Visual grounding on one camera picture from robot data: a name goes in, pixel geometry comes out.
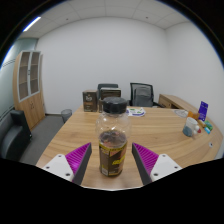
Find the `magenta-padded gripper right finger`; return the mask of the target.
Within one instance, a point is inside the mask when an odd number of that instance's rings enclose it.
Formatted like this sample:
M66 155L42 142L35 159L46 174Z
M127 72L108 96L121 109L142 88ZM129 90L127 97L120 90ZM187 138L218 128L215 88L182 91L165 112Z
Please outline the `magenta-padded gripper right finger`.
M143 185L181 170L181 167L167 154L158 155L137 143L132 144L132 154Z

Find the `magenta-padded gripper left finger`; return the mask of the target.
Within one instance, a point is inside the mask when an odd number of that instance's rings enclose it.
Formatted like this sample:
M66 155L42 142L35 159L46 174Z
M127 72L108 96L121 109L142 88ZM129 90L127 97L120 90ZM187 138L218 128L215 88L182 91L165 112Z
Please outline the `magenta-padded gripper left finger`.
M91 144L87 143L67 155L57 154L43 167L43 170L80 185L91 153Z

